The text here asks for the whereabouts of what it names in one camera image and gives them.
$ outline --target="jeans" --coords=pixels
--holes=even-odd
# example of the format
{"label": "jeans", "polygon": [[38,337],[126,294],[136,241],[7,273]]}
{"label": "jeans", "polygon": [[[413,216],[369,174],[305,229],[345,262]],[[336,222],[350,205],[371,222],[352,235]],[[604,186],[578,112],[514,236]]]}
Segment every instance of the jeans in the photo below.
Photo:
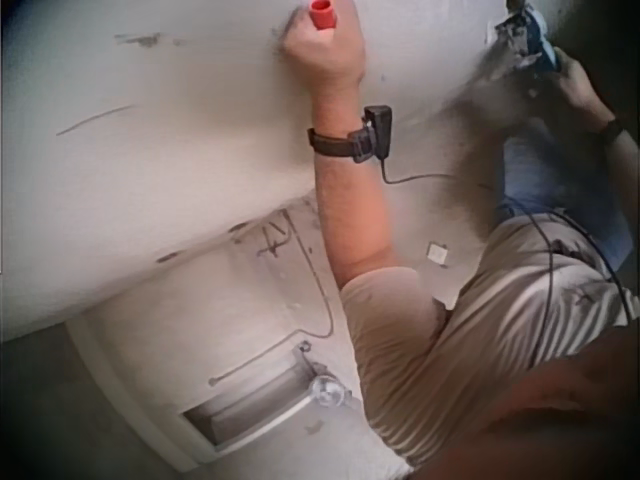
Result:
{"label": "jeans", "polygon": [[591,235],[615,271],[622,266],[633,239],[604,165],[596,171],[570,168],[547,126],[534,118],[507,139],[500,167],[498,223],[526,215],[521,206],[530,214],[563,209]]}

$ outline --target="shirt sleeve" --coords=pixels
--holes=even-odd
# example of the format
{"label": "shirt sleeve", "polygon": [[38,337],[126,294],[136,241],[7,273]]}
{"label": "shirt sleeve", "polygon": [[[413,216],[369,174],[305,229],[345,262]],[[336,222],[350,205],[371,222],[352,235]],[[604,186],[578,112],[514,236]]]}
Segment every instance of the shirt sleeve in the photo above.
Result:
{"label": "shirt sleeve", "polygon": [[393,394],[407,387],[433,348],[444,308],[425,291],[418,273],[403,267],[364,274],[349,282],[341,297],[365,411],[375,429],[383,410],[402,409]]}

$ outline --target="t-shirt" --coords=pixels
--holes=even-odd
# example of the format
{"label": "t-shirt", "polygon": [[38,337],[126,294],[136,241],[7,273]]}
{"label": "t-shirt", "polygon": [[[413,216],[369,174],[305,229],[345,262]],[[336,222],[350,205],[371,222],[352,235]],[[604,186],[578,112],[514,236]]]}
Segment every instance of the t-shirt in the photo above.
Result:
{"label": "t-shirt", "polygon": [[[556,217],[535,219],[552,244],[552,275],[540,232],[528,217],[511,219],[492,233],[450,316],[411,268],[369,272],[342,290],[368,421],[409,464],[464,433],[534,366],[628,324],[589,242]],[[635,318],[638,299],[625,297]]]}

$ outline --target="person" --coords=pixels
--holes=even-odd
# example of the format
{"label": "person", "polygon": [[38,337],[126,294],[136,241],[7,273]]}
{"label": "person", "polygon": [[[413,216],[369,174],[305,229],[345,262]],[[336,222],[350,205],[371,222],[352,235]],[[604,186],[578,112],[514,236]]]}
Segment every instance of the person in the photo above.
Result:
{"label": "person", "polygon": [[[301,9],[282,47],[315,131],[344,139],[362,128],[365,43],[353,1],[333,3],[335,29],[316,30]],[[580,63],[558,55],[555,81],[584,128],[615,127]],[[315,155],[365,413],[410,478],[640,475],[640,303],[607,266],[638,240],[638,147],[627,132],[608,136],[606,175],[562,165],[540,120],[507,140],[499,225],[453,312],[400,265],[375,163]]]}

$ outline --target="red cylindrical object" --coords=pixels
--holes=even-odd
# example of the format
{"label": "red cylindrical object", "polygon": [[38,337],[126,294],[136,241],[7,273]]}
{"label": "red cylindrical object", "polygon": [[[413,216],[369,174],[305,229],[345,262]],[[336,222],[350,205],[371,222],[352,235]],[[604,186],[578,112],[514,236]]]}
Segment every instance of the red cylindrical object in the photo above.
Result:
{"label": "red cylindrical object", "polygon": [[309,6],[311,21],[318,30],[336,28],[336,14],[329,0],[315,0]]}

